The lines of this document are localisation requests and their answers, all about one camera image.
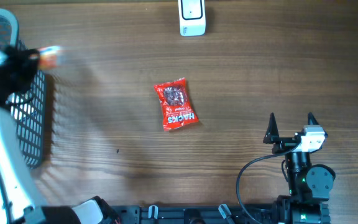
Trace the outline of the orange white small box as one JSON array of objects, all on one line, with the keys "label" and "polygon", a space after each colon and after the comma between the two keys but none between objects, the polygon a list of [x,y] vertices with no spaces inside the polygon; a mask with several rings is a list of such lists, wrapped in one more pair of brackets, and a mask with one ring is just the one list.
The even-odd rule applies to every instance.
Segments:
[{"label": "orange white small box", "polygon": [[51,70],[62,64],[62,48],[58,45],[39,49],[39,70]]}]

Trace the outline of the red Hacks candy bag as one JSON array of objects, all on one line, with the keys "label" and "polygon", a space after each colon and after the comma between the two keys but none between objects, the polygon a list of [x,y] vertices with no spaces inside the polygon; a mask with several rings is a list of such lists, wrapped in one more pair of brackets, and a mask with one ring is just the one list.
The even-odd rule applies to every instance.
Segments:
[{"label": "red Hacks candy bag", "polygon": [[171,131],[199,121],[186,90],[186,78],[154,85],[162,109],[164,131]]}]

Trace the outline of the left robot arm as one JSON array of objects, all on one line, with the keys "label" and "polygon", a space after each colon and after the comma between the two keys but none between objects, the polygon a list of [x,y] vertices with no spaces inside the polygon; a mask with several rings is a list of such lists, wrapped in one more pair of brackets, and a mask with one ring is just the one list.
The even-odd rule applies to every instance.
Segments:
[{"label": "left robot arm", "polygon": [[55,68],[61,48],[18,50],[0,44],[0,223],[119,223],[119,215],[100,197],[77,206],[49,205],[30,174],[20,150],[17,121],[11,107],[34,99],[11,102],[9,96],[28,93],[38,70]]}]

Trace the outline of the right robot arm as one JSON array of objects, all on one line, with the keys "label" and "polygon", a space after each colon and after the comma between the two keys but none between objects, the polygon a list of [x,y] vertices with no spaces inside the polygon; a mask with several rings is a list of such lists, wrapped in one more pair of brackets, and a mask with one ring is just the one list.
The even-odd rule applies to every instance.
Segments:
[{"label": "right robot arm", "polygon": [[273,145],[272,154],[285,156],[290,192],[289,196],[281,195],[273,203],[272,223],[331,223],[326,202],[336,173],[326,165],[313,165],[310,159],[312,153],[323,148],[327,137],[312,113],[308,114],[307,125],[292,138],[279,135],[275,116],[270,115],[264,143]]}]

